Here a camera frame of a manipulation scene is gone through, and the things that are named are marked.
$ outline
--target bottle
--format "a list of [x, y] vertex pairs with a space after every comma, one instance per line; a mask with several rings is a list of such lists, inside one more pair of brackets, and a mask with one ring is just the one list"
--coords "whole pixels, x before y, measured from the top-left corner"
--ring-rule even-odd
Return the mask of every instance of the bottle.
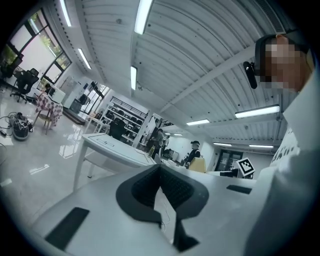
[[148, 153], [148, 157], [151, 157], [154, 151], [155, 151], [155, 146], [152, 146], [152, 148], [150, 148], [150, 151]]

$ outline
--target glossy white floor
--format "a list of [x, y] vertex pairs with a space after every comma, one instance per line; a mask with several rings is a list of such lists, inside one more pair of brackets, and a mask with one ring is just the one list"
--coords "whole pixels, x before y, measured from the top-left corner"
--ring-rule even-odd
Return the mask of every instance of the glossy white floor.
[[[10, 91], [7, 89], [5, 93], [0, 92], [0, 117], [7, 116], [10, 112], [21, 112], [33, 122], [36, 107], [29, 102], [18, 103], [14, 97], [10, 97]], [[0, 119], [0, 126], [7, 126], [5, 118]], [[12, 214], [28, 226], [72, 192], [81, 135], [85, 130], [85, 127], [73, 123], [64, 115], [47, 135], [43, 126], [44, 121], [37, 120], [34, 132], [25, 141], [18, 141], [13, 136], [0, 136], [0, 143], [7, 148], [7, 152], [3, 146], [0, 148], [0, 163], [6, 157], [5, 162], [0, 165], [1, 196]], [[113, 175], [95, 166], [94, 176], [89, 179], [89, 166], [88, 162], [82, 165], [80, 186]], [[161, 213], [163, 222], [168, 223], [165, 202], [170, 218], [165, 235], [171, 240], [176, 215], [166, 197], [159, 191], [155, 209]]]

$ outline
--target ear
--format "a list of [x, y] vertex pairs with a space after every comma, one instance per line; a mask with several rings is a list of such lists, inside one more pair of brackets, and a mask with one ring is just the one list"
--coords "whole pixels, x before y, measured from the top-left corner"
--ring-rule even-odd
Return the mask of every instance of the ear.
[[275, 36], [276, 38], [276, 43], [279, 44], [279, 45], [287, 45], [289, 44], [289, 40], [288, 38], [286, 38], [284, 35], [282, 34], [277, 34]]

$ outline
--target chair base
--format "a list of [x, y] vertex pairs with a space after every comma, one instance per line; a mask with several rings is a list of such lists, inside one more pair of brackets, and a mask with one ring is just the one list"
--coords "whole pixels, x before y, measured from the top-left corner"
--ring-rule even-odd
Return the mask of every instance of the chair base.
[[22, 98], [22, 99], [25, 100], [25, 104], [27, 104], [27, 98], [26, 98], [24, 95], [22, 95], [21, 93], [19, 93], [19, 92], [11, 93], [11, 94], [10, 94], [10, 97], [11, 97], [12, 95], [16, 95], [16, 96], [19, 97], [16, 102], [19, 102], [19, 101], [20, 101], [20, 98]]

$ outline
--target black shirt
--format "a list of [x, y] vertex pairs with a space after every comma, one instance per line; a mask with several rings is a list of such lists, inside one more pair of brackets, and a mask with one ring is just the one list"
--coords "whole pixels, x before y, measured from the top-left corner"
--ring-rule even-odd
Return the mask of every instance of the black shirt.
[[194, 158], [200, 157], [200, 150], [199, 149], [193, 149], [188, 157], [188, 163], [190, 163]]

